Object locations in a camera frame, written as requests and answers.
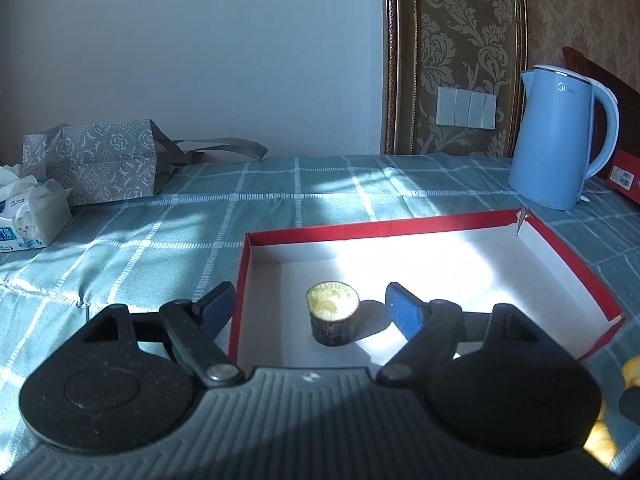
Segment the yellow mango piece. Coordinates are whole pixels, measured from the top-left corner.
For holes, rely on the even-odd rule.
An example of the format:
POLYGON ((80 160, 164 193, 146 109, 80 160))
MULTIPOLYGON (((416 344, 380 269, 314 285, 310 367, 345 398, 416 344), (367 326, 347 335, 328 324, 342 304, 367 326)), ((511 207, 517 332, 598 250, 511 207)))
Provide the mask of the yellow mango piece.
MULTIPOLYGON (((624 391, 618 401, 620 414, 635 424, 639 423, 639 357, 629 359, 620 369, 624 391)), ((606 402, 601 399, 600 411, 584 449, 603 466, 609 467, 617 455, 617 446, 605 425, 606 402)))

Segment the teal plaid bedspread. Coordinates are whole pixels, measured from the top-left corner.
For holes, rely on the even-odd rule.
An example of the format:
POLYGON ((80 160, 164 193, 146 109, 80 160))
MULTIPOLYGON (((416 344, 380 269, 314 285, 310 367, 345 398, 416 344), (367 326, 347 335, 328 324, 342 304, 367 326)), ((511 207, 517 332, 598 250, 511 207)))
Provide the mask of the teal plaid bedspread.
POLYGON ((47 248, 1 258, 1 466, 34 442, 25 378, 113 302, 154 310, 238 275, 249 232, 521 208, 490 156, 283 157, 182 168, 155 196, 77 208, 47 248))

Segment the red shallow cardboard box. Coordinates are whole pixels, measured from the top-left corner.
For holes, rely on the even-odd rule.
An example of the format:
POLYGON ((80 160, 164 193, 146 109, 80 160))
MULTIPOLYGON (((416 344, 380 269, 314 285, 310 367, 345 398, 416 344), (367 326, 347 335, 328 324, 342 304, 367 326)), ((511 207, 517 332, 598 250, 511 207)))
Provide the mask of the red shallow cardboard box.
POLYGON ((384 364, 404 344, 382 311, 365 315, 352 344, 326 348, 311 336, 306 293, 340 281, 382 301, 398 283, 422 300, 466 312, 513 304, 578 359, 623 325, 604 285, 526 209, 315 226, 247 234, 228 351, 242 367, 384 364))

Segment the dark cut cucumber stub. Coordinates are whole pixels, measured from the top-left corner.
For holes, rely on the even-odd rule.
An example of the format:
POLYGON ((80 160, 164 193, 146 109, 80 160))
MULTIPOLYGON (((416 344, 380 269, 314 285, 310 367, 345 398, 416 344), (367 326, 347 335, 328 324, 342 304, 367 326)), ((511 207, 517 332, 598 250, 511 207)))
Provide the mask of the dark cut cucumber stub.
POLYGON ((340 281, 324 281, 306 292, 311 335, 319 344, 341 347, 358 333, 360 298, 352 286, 340 281))

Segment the grey patterned gift bag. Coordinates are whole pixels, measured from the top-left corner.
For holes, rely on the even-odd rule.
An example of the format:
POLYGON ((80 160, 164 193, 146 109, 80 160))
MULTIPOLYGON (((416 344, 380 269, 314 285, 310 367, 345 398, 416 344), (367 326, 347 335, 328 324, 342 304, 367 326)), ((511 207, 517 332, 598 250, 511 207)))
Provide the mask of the grey patterned gift bag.
POLYGON ((59 125, 24 136, 22 165, 64 188, 72 206, 150 197, 183 166, 197 164, 211 151, 261 160, 268 148, 239 138, 205 139, 200 148, 183 148, 151 119, 59 125))

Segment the white tissue pack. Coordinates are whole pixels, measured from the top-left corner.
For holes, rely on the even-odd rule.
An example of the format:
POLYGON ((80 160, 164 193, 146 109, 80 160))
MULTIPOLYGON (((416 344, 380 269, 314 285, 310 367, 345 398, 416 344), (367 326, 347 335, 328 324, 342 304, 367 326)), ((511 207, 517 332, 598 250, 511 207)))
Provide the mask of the white tissue pack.
POLYGON ((1 252, 45 248, 72 218, 62 185, 21 170, 1 167, 1 252))

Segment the light blue electric kettle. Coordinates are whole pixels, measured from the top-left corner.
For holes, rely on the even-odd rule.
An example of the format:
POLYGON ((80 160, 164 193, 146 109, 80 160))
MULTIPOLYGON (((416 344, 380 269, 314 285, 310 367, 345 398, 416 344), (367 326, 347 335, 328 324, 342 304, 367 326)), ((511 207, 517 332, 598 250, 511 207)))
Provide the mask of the light blue electric kettle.
POLYGON ((563 67, 537 64, 521 78, 525 106, 508 183, 526 200, 571 210, 614 154, 617 98, 600 81, 563 67))

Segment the red box at right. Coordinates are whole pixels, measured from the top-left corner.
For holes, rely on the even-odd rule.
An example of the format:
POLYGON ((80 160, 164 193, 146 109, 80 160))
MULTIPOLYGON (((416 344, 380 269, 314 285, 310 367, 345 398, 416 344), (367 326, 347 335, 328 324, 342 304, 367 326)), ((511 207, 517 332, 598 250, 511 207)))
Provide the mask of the red box at right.
POLYGON ((640 204, 640 158, 623 150, 614 153, 606 183, 636 204, 640 204))

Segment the white wall switch panel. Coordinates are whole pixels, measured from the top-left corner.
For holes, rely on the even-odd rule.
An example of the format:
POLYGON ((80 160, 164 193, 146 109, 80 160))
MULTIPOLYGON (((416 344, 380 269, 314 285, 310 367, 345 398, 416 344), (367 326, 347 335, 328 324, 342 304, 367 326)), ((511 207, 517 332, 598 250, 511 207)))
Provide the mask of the white wall switch panel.
POLYGON ((494 94, 452 87, 437 89, 435 122, 439 126, 492 130, 496 115, 494 94))

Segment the ornate wooden wall frame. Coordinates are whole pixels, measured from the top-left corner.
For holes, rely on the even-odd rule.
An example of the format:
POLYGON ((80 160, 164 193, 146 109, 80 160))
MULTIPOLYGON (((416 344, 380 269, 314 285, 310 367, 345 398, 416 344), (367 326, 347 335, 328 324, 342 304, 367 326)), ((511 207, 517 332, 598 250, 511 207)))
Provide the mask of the ornate wooden wall frame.
POLYGON ((526 0, 383 2, 383 153, 511 156, 523 106, 526 0), (439 125, 442 87, 496 96, 495 127, 439 125))

